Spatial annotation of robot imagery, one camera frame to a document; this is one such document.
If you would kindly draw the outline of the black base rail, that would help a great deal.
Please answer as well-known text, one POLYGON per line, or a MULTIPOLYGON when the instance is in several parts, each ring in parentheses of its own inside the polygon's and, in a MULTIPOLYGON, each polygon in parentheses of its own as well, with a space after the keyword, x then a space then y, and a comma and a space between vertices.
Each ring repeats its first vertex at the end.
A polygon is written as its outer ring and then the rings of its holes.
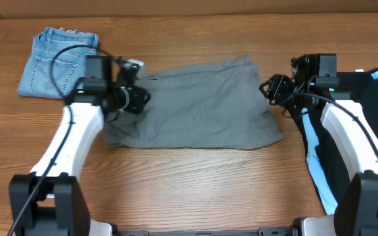
POLYGON ((228 231, 118 231, 117 236, 298 236, 297 229, 292 227, 260 227, 256 230, 228 230, 228 231))

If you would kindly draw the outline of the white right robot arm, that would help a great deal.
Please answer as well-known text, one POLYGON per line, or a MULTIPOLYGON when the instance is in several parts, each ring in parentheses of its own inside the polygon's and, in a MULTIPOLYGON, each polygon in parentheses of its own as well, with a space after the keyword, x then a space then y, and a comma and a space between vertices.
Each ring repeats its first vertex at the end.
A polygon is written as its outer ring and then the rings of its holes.
POLYGON ((325 215, 259 235, 378 235, 378 68, 340 72, 334 54, 306 54, 291 67, 259 89, 301 130, 325 215))

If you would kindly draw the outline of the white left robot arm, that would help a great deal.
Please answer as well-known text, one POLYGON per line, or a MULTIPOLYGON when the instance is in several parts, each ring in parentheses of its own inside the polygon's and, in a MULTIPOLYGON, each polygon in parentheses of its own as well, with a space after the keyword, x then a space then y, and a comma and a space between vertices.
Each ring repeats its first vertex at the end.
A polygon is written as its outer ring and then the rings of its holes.
POLYGON ((29 174, 9 185, 13 224, 9 235, 118 235, 114 224, 91 219, 79 186, 90 147, 111 114, 138 114, 150 93, 136 86, 144 64, 112 56, 88 56, 85 74, 64 97, 60 125, 29 174))

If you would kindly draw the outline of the grey cotton shorts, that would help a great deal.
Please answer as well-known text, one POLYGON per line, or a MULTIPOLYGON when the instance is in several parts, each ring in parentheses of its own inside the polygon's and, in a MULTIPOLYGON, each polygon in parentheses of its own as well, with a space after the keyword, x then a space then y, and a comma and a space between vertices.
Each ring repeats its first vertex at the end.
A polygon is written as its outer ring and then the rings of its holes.
POLYGON ((136 81, 151 99, 142 113, 115 113, 104 125, 109 146, 255 149, 283 138, 259 91, 250 58, 168 69, 136 81))

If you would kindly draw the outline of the black and blue shirt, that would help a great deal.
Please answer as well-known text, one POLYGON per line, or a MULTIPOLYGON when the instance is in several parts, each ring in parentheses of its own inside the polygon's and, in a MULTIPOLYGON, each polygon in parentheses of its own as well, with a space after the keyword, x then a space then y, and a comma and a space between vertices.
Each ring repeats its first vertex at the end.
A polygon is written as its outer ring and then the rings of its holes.
POLYGON ((378 68, 338 73, 329 88, 296 94, 291 112, 304 138, 306 163, 327 215, 334 214, 353 176, 378 174, 378 68))

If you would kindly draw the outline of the folded blue denim shorts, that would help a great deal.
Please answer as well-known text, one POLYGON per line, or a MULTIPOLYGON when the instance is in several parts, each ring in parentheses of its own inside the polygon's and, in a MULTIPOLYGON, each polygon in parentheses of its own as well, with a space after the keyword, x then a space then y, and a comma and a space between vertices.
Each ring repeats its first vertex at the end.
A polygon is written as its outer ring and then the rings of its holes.
POLYGON ((33 38, 18 94, 52 99, 69 94, 84 76, 85 57, 97 54, 98 41, 95 33, 45 28, 33 38))

